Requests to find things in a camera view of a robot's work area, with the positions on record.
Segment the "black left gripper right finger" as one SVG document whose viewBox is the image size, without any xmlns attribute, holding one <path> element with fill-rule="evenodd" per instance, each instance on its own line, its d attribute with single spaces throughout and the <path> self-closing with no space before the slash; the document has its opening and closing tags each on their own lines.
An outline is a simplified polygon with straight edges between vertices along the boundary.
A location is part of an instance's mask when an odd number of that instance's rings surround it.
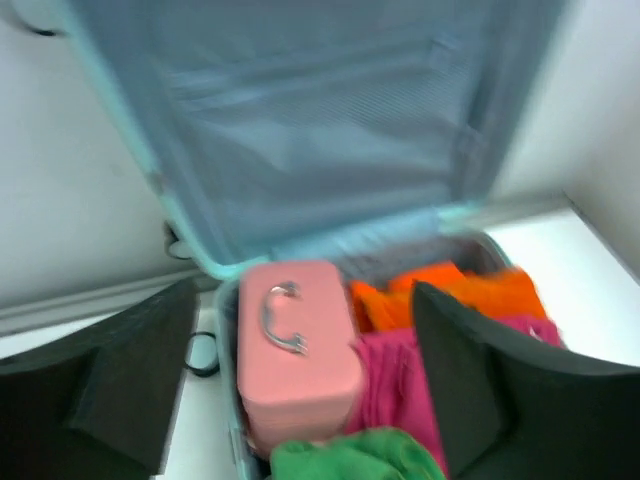
<svg viewBox="0 0 640 480">
<path fill-rule="evenodd" d="M 551 346 L 429 284 L 412 305 L 452 478 L 638 478 L 637 367 Z"/>
</svg>

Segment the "magenta cloth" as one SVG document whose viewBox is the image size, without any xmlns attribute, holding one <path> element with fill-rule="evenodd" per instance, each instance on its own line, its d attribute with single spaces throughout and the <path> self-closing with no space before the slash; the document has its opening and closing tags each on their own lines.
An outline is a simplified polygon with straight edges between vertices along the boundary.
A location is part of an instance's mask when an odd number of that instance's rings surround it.
<svg viewBox="0 0 640 480">
<path fill-rule="evenodd" d="M 368 332 L 353 344 L 363 367 L 363 387 L 344 432 L 395 427 L 433 456 L 444 474 L 447 462 L 415 331 Z"/>
</svg>

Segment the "orange garment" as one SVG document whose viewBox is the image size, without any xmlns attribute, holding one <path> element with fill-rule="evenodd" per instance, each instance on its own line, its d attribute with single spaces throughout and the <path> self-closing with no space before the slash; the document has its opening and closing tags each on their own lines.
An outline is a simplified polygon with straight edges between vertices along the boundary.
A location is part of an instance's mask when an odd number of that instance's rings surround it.
<svg viewBox="0 0 640 480">
<path fill-rule="evenodd" d="M 396 276 L 385 290 L 353 281 L 350 294 L 359 330 L 366 333 L 412 326 L 411 295 L 417 283 L 428 283 L 489 318 L 529 315 L 548 319 L 536 287 L 524 270 L 507 268 L 476 274 L 444 262 Z"/>
</svg>

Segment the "light blue suitcase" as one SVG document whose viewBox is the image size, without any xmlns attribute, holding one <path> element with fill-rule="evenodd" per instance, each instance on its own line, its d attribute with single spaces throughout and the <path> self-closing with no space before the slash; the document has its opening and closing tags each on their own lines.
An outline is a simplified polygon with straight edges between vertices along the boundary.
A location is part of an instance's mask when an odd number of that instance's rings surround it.
<svg viewBox="0 0 640 480">
<path fill-rule="evenodd" d="M 235 387 L 237 278 L 323 258 L 381 283 L 508 265 L 464 225 L 494 185 L 561 1 L 45 1 L 212 303 L 236 479 L 267 465 Z"/>
</svg>

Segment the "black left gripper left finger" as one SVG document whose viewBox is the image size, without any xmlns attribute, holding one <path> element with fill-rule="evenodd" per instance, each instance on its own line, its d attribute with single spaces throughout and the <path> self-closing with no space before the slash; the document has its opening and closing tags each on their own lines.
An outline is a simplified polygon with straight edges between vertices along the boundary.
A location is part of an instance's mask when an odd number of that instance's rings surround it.
<svg viewBox="0 0 640 480">
<path fill-rule="evenodd" d="M 195 283 L 181 280 L 100 322 L 2 359 L 2 478 L 162 473 L 198 306 Z"/>
</svg>

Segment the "pink cosmetic case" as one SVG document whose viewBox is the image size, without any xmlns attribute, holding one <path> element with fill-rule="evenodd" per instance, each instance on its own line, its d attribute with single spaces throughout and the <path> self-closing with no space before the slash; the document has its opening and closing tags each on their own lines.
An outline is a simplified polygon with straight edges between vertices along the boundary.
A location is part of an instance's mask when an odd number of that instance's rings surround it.
<svg viewBox="0 0 640 480">
<path fill-rule="evenodd" d="M 291 325 L 307 337 L 308 354 L 273 346 L 262 333 L 264 294 L 294 281 L 301 300 L 287 305 Z M 345 427 L 363 385 L 352 345 L 357 330 L 342 277 L 330 262 L 256 266 L 239 284 L 237 387 L 255 450 L 266 457 L 290 440 L 323 442 Z"/>
</svg>

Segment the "green cloth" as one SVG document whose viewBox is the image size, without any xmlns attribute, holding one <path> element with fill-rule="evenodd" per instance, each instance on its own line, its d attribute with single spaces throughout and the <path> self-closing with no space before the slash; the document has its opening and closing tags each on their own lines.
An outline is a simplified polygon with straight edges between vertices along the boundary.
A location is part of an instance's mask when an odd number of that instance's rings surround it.
<svg viewBox="0 0 640 480">
<path fill-rule="evenodd" d="M 325 444 L 288 441 L 270 454 L 276 480 L 443 479 L 434 457 L 411 435 L 391 427 L 366 429 Z"/>
</svg>

